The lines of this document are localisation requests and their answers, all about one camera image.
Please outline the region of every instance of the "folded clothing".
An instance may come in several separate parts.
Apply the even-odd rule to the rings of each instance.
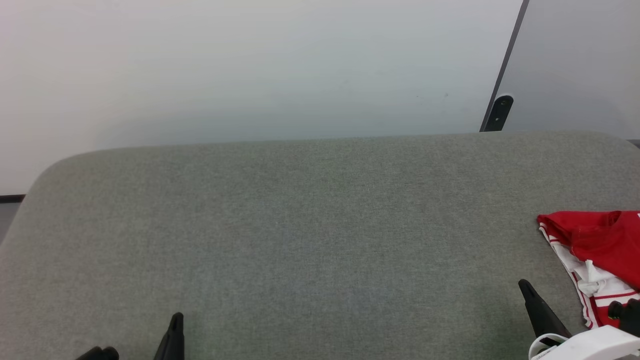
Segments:
[[[560,211],[538,222],[572,278],[587,327],[617,327],[609,304],[640,300],[640,213]]]

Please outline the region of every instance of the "black hinge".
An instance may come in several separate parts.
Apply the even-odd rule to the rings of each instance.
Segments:
[[[500,96],[493,102],[489,119],[486,121],[485,131],[500,131],[507,121],[507,115],[513,105],[513,98],[509,95]]]
[[[22,202],[24,195],[0,195],[0,204],[7,204],[10,202]]]

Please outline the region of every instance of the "fabric texture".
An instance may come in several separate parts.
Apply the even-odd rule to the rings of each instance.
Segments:
[[[518,359],[518,280],[573,332],[534,216],[640,206],[640,151],[596,133],[147,147],[45,171],[0,245],[0,359]]]
[[[558,211],[538,215],[538,221],[575,283],[587,327],[617,327],[609,304],[640,300],[640,213]]]

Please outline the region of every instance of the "white wall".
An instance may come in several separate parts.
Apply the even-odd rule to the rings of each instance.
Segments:
[[[4,0],[0,195],[132,145],[477,131],[518,0]]]
[[[640,139],[640,1],[531,0],[498,96],[510,130]]]

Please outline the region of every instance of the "white stripe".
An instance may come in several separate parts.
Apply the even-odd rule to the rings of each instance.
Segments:
[[[636,300],[640,300],[640,294],[633,294],[633,295],[627,295],[627,296],[620,296],[620,297],[607,297],[606,299],[596,299],[596,306],[597,307],[605,307],[605,306],[609,306],[609,304],[611,304],[614,301],[619,302],[620,304],[626,304],[627,302],[629,302],[629,300],[631,299],[636,299]]]
[[[549,244],[551,245],[551,248],[556,253],[556,256],[558,256],[558,251],[556,250],[556,246],[564,247],[564,245],[560,243],[551,243],[551,241],[549,240],[549,236],[547,235],[547,232],[545,230],[545,227],[546,226],[544,223],[540,223],[540,232],[542,233],[542,235],[544,235],[547,242],[549,242]],[[580,299],[580,303],[582,304],[582,317],[586,321],[585,326],[586,327],[592,326],[592,329],[597,328],[598,322],[596,321],[595,313],[591,308],[591,302],[587,300],[588,299],[587,295],[585,295],[582,291],[580,291],[580,288],[578,287],[578,282],[576,282],[576,280],[573,278],[573,272],[569,270],[569,268],[567,267],[567,264],[564,263],[562,257],[558,256],[558,259],[560,259],[560,262],[562,263],[564,270],[567,272],[567,274],[569,274],[569,277],[571,278],[571,282],[575,286],[575,291],[578,293],[578,298]]]
[[[551,241],[549,240],[549,236],[547,235],[547,231],[545,230],[545,228],[541,226],[538,230],[540,230],[540,232],[542,233],[542,235],[544,235],[544,236],[545,236],[545,240],[546,240],[548,243],[551,243]]]

